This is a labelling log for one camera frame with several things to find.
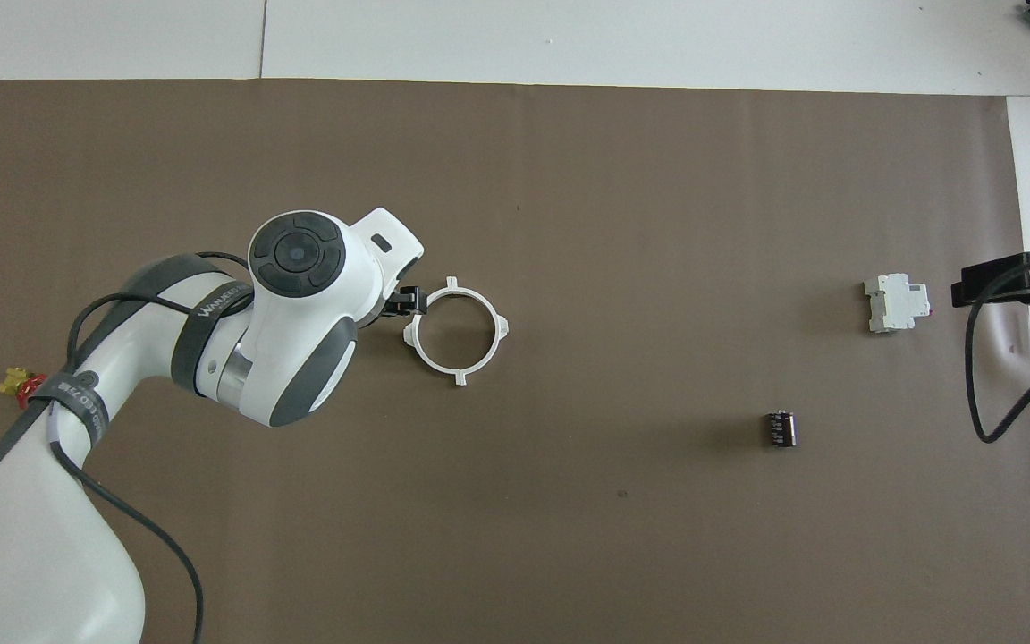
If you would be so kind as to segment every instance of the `circular button panel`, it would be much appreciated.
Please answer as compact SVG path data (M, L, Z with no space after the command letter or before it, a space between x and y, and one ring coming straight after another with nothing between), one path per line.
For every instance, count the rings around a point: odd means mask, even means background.
M290 298L328 289L344 268L340 228L316 212L290 212L270 221L253 237L249 264L258 281Z

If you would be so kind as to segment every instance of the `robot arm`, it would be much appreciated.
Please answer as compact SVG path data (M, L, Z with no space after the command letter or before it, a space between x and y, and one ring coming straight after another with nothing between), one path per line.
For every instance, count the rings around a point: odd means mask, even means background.
M397 284L421 253L383 208L351 227L295 211L250 241L254 291L196 256L128 281L124 291L188 313L115 305L0 441L0 641L135 643L142 632L138 572L50 444L80 466L148 376L269 427L309 415L347 368L356 328L409 308ZM411 298L423 308L422 294Z

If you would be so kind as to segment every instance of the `black mount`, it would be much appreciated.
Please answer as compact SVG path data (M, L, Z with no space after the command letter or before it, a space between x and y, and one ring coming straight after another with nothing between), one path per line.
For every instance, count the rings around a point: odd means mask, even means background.
M413 313L424 315L426 311L428 311L428 294L425 294L418 286L401 286L400 290L388 296L388 301L383 304L380 315L384 317L398 317Z
M1010 268L1030 262L1030 253L1017 253L986 261L960 270L960 281L952 285L952 305L956 308L972 305L981 291ZM993 294L989 302L1023 302L1030 305L1030 270L1007 282Z

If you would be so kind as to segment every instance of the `white ring bracket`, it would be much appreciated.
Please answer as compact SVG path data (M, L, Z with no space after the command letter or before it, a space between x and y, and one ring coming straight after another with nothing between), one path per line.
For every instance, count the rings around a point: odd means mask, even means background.
M442 364L436 364L428 354L423 350L423 346L420 343L420 321L423 319L423 315L416 313L412 316L412 321L408 323L408 326L404 327L404 341L408 343L408 346L414 348L416 353L420 354L420 359L428 364L428 367L436 371L440 371L441 374L449 374L455 377L455 383L458 386L467 386L467 375L474 374L474 372L482 370L484 364L487 364L492 355L495 355L495 349L499 349L499 341L507 337L507 318L499 313L495 313L495 307L491 306L491 303L487 301L487 298L481 296L476 291L471 289L462 289L458 285L458 280L455 277L447 277L446 289L440 289L437 293L428 296L428 305L436 302L437 299L442 297L464 297L471 298L474 301L482 304L486 309L487 313L491 314L491 323L494 325L495 335L491 338L491 347L487 349L487 354L483 355L482 360L478 363L472 364L471 367L466 368L466 370L451 370L449 367L444 367Z

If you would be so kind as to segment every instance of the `capacitor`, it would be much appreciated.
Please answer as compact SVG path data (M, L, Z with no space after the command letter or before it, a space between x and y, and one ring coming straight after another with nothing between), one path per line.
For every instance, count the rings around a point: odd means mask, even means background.
M769 420L769 442L774 447L796 447L797 428L793 421L793 412L778 409L767 413L765 418Z

